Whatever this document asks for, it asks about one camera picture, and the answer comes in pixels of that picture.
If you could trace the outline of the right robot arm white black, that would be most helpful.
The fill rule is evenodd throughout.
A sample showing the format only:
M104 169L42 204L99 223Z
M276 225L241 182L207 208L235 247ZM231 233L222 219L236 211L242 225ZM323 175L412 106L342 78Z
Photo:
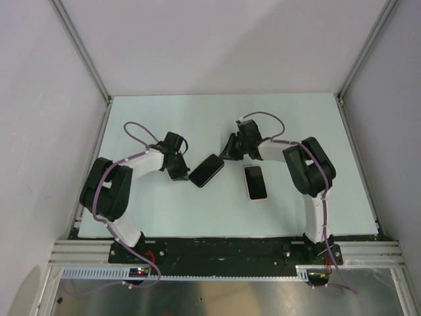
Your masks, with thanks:
M263 138L253 120L237 121L237 127L238 131L230 134L220 158L240 161L248 155L254 160L287 165L292 182L305 202L305 259L320 263L334 244L328 224L328 196L336 177L332 162L314 137L301 142Z

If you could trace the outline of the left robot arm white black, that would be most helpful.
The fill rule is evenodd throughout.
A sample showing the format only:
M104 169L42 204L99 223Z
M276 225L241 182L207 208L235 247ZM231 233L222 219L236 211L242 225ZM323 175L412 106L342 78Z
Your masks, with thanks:
M132 263L140 262L146 254L145 245L139 242L143 233L127 210L132 182L155 171L166 171L173 181L187 180L189 168L180 151L182 146L188 146L186 139L168 132L163 141L148 145L140 153L117 161L97 158L87 176L80 204L124 245L122 253Z

